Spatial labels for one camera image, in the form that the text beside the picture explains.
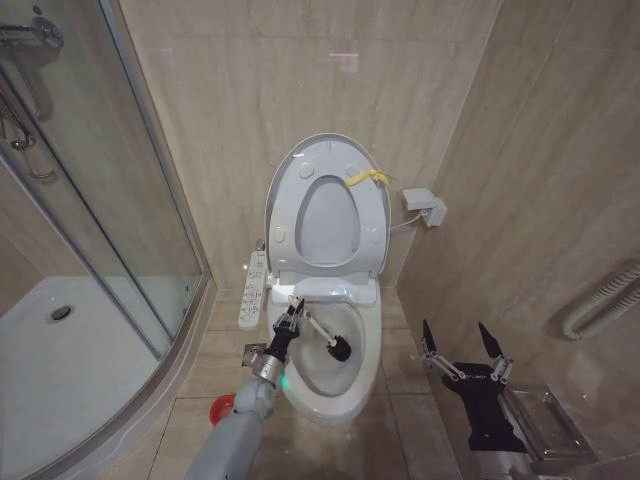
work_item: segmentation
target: shower enclosure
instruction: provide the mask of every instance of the shower enclosure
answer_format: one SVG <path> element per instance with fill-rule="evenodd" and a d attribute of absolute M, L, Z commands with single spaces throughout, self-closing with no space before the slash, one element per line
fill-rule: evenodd
<path fill-rule="evenodd" d="M 210 273 L 117 4 L 0 0 L 0 479 L 167 358 Z"/>

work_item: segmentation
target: yellow cloth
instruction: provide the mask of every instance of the yellow cloth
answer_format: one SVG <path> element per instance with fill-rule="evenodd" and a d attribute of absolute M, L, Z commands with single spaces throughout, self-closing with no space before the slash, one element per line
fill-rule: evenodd
<path fill-rule="evenodd" d="M 376 182 L 382 182 L 385 184 L 387 188 L 389 189 L 391 188 L 387 174 L 383 173 L 382 170 L 375 170 L 375 169 L 363 170 L 358 175 L 354 175 L 351 178 L 347 178 L 344 181 L 344 183 L 345 185 L 347 185 L 347 187 L 353 187 L 354 185 L 359 184 L 365 178 L 371 178 Z"/>

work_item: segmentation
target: bidet control panel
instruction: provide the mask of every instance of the bidet control panel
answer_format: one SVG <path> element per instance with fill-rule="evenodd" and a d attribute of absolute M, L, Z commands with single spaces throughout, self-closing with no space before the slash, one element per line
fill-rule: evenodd
<path fill-rule="evenodd" d="M 264 282 L 267 276 L 267 252 L 255 250 L 247 267 L 247 281 L 244 284 L 238 327 L 241 330 L 255 330 L 260 320 Z"/>

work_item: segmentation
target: black toilet brush head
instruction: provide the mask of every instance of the black toilet brush head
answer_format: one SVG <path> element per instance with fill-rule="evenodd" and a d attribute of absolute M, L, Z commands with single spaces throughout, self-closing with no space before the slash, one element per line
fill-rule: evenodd
<path fill-rule="evenodd" d="M 331 346 L 331 344 L 327 345 L 329 354 L 339 362 L 346 362 L 351 356 L 351 346 L 349 342 L 340 335 L 336 335 L 333 339 L 336 341 L 336 344 L 333 346 Z"/>

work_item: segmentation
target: white power plug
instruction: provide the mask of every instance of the white power plug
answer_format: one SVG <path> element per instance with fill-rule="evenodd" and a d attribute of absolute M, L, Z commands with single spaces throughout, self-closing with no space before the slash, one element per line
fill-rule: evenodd
<path fill-rule="evenodd" d="M 447 206 L 427 188 L 407 188 L 402 191 L 402 200 L 407 210 L 420 210 L 427 227 L 442 225 Z"/>

